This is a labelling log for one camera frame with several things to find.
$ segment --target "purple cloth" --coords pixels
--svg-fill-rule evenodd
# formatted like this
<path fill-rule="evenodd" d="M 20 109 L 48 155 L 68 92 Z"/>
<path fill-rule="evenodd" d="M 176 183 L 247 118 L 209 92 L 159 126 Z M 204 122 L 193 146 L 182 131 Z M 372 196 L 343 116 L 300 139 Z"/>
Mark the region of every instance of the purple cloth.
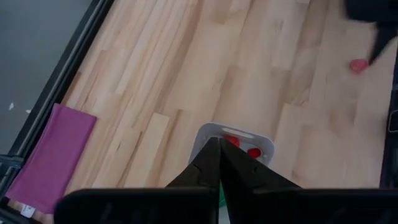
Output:
<path fill-rule="evenodd" d="M 52 213 L 63 197 L 96 118 L 55 104 L 40 140 L 6 196 Z"/>

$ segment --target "gray floor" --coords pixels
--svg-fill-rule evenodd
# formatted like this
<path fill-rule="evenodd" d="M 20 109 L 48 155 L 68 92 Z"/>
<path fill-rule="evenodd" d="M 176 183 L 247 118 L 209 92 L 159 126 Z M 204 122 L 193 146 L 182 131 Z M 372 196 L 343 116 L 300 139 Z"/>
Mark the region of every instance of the gray floor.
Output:
<path fill-rule="evenodd" d="M 0 0 L 0 154 L 7 153 L 91 0 Z"/>

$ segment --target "green object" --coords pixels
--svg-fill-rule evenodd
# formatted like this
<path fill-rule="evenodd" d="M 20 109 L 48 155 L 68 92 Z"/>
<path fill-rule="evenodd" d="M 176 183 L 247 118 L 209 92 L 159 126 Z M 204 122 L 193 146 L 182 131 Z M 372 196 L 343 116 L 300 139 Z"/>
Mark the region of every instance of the green object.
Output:
<path fill-rule="evenodd" d="M 220 183 L 220 198 L 218 200 L 218 206 L 221 208 L 221 207 L 224 207 L 225 205 L 226 205 L 226 202 L 225 202 L 225 197 L 224 197 L 224 190 L 223 190 L 222 184 Z"/>

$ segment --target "white label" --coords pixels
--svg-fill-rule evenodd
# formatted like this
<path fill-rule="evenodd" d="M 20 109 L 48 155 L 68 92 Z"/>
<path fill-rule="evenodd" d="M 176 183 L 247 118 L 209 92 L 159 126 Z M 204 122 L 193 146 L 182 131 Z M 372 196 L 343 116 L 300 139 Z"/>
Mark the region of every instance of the white label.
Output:
<path fill-rule="evenodd" d="M 36 209 L 34 207 L 22 204 L 21 215 L 25 216 L 26 218 L 31 218 L 35 211 Z"/>

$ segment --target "plastic container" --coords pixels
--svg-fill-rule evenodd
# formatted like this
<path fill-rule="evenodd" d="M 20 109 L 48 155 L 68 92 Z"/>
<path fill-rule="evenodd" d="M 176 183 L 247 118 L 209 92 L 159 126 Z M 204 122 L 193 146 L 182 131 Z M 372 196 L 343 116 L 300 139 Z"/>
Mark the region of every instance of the plastic container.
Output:
<path fill-rule="evenodd" d="M 212 137 L 225 138 L 227 136 L 238 138 L 240 142 L 239 147 L 245 152 L 247 152 L 249 149 L 252 148 L 260 149 L 261 155 L 256 159 L 259 162 L 263 163 L 264 165 L 268 166 L 275 151 L 274 143 L 269 138 L 213 122 L 204 124 L 198 130 L 195 142 L 193 143 L 193 149 L 189 158 L 189 164 L 198 155 L 200 150 L 203 148 L 203 146 L 210 138 Z M 222 198 L 220 199 L 218 223 L 229 224 L 230 221 L 228 217 L 227 207 L 221 205 L 222 205 Z"/>

